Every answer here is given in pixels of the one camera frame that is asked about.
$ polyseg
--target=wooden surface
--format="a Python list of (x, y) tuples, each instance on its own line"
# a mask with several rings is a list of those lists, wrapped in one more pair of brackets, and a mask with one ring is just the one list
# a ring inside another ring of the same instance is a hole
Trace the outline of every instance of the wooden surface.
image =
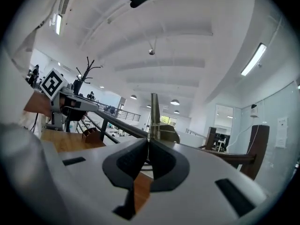
[(147, 199), (150, 196), (150, 184), (153, 181), (152, 178), (148, 177), (143, 173), (139, 173), (139, 175), (135, 179), (135, 211), (138, 211), (142, 208), (142, 206), (147, 202)]
[(101, 141), (97, 144), (82, 142), (80, 133), (66, 133), (49, 129), (42, 132), (41, 140), (54, 143), (57, 152), (72, 152), (105, 146)]
[(255, 160), (252, 165), (243, 165), (240, 169), (241, 173), (247, 175), (253, 180), (256, 178), (259, 169), (263, 163), (263, 158), (266, 153), (270, 127), (266, 125), (252, 126), (251, 136), (247, 154), (254, 156)]

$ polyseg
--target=black cable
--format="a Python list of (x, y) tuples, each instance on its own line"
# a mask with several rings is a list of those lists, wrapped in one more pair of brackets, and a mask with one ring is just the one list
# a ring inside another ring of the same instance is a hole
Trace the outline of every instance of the black cable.
[(34, 124), (33, 124), (32, 128), (30, 129), (30, 131), (33, 130), (33, 131), (32, 131), (33, 133), (34, 133), (34, 130), (36, 129), (37, 120), (38, 120), (38, 113), (37, 113), (37, 115), (36, 115), (36, 119), (34, 120)]

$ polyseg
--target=white cable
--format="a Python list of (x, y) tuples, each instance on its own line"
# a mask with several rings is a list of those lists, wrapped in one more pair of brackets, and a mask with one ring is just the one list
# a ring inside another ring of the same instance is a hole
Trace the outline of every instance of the white cable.
[(241, 133), (246, 132), (249, 128), (251, 128), (251, 127), (253, 126), (253, 123), (254, 123), (254, 118), (252, 119), (251, 125), (250, 125), (249, 127), (247, 127), (245, 130), (241, 131), (241, 132), (238, 134), (238, 136), (237, 136), (237, 138), (235, 139), (235, 141), (234, 141), (233, 143), (229, 144), (229, 145), (226, 147), (226, 151), (227, 151), (227, 149), (228, 149), (230, 146), (234, 145), (234, 144), (237, 142), (237, 140), (238, 140), (239, 136), (241, 135)]
[(262, 123), (264, 123), (265, 122), (265, 119), (264, 119), (264, 99), (262, 100), (262, 110), (263, 110), (263, 121), (262, 121)]
[(258, 132), (258, 128), (259, 128), (259, 125), (257, 126), (257, 130), (256, 130), (256, 133), (255, 133), (254, 139), (253, 139), (253, 141), (252, 141), (252, 144), (251, 144), (251, 146), (250, 146), (249, 151), (247, 152), (247, 154), (250, 152), (250, 150), (251, 150), (251, 148), (252, 148), (252, 145), (253, 145), (253, 143), (254, 143), (254, 140), (255, 140), (256, 135), (257, 135), (257, 132)]

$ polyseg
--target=black slot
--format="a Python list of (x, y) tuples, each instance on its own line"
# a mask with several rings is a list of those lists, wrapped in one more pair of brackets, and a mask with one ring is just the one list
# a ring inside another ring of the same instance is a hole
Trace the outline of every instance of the black slot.
[(71, 158), (71, 159), (62, 160), (62, 163), (64, 164), (64, 166), (69, 166), (69, 165), (81, 163), (84, 161), (86, 161), (86, 160), (83, 157), (75, 157), (75, 158)]
[(215, 181), (215, 183), (240, 217), (255, 208), (255, 206), (228, 179), (220, 179)]

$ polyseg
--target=chair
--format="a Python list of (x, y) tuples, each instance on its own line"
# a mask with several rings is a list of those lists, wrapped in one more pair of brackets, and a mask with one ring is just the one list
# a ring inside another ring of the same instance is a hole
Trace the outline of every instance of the chair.
[(116, 108), (114, 106), (112, 106), (111, 109), (110, 109), (110, 111), (109, 111), (111, 113), (111, 115), (113, 115), (113, 114), (116, 113), (115, 110), (116, 110)]

